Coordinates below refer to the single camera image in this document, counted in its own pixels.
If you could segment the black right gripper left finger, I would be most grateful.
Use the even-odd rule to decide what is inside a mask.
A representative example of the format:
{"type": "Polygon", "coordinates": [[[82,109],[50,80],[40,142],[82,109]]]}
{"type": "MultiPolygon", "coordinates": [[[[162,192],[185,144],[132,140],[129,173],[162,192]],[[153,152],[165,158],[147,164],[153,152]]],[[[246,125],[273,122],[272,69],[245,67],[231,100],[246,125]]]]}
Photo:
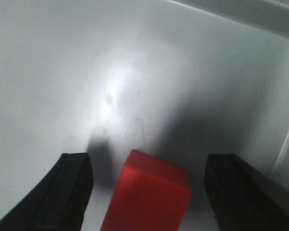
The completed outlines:
{"type": "Polygon", "coordinates": [[[0,220],[0,231],[79,231],[92,188],[88,154],[62,154],[45,177],[0,220]]]}

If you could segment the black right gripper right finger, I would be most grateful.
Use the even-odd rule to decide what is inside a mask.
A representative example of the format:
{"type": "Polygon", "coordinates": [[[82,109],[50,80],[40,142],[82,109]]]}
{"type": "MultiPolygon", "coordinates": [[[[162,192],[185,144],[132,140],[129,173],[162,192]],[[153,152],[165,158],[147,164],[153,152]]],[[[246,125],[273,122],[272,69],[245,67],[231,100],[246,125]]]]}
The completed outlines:
{"type": "Polygon", "coordinates": [[[289,190],[234,154],[210,154],[204,186],[221,231],[289,231],[289,190]]]}

